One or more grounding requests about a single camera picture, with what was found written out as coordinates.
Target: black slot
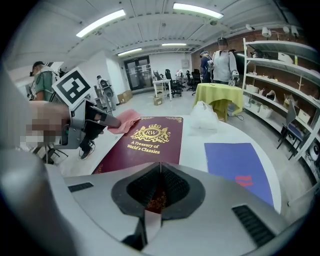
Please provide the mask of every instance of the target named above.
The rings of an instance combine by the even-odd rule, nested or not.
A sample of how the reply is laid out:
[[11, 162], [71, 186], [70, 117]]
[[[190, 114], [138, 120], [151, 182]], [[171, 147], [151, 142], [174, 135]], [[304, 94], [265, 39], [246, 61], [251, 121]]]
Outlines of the black slot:
[[92, 185], [90, 182], [86, 182], [86, 183], [81, 183], [81, 184], [77, 184], [77, 185], [72, 185], [72, 186], [68, 186], [68, 189], [70, 190], [71, 193], [76, 192], [76, 191], [80, 191], [80, 190], [85, 190], [88, 188], [93, 187], [94, 185]]
[[247, 205], [237, 206], [232, 210], [258, 247], [263, 246], [275, 237]]

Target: white bag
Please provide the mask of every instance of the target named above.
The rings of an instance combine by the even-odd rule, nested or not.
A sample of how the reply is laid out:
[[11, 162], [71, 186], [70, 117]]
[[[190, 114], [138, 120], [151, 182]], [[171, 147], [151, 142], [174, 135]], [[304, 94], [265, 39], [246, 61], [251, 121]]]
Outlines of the white bag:
[[212, 106], [203, 101], [198, 101], [191, 111], [191, 127], [198, 129], [216, 130], [219, 125], [217, 114]]

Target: red book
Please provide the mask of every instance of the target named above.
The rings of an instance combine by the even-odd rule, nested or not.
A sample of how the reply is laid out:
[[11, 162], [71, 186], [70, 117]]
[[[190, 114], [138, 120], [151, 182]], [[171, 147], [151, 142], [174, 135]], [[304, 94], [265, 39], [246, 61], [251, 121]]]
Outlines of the red book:
[[182, 117], [142, 117], [119, 139], [92, 174], [150, 162], [179, 164], [183, 124]]

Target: door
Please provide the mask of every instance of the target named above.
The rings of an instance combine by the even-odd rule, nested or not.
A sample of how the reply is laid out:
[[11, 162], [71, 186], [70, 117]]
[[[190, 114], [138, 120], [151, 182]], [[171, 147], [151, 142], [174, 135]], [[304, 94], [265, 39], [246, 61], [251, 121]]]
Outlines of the door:
[[127, 60], [124, 66], [132, 91], [153, 86], [149, 56]]

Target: yellow tablecloth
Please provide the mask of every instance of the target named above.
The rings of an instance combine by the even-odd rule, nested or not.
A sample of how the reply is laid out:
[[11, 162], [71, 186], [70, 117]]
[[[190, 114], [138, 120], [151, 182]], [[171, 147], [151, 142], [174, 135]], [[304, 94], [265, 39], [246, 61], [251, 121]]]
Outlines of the yellow tablecloth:
[[235, 104], [233, 115], [242, 111], [244, 105], [242, 89], [220, 83], [199, 83], [193, 105], [203, 101], [212, 106], [213, 110], [224, 113], [229, 103]]

